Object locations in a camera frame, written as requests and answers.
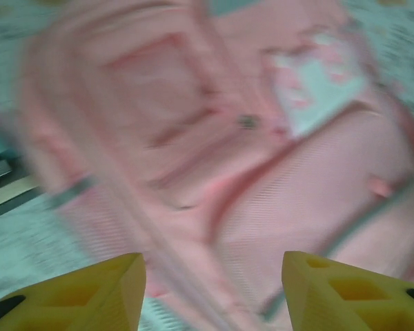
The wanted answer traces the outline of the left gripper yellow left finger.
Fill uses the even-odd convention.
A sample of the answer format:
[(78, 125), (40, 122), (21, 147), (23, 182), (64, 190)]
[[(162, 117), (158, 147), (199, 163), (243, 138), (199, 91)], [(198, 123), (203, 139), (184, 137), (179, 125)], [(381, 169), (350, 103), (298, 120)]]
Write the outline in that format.
[(143, 256), (124, 254), (3, 297), (0, 330), (137, 330), (145, 286)]

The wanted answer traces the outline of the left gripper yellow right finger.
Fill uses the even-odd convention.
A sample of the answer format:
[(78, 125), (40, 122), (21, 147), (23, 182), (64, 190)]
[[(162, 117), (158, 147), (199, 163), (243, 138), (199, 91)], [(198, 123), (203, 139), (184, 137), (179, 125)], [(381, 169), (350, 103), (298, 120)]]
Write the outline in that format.
[(294, 330), (414, 330), (414, 283), (288, 251), (283, 286)]

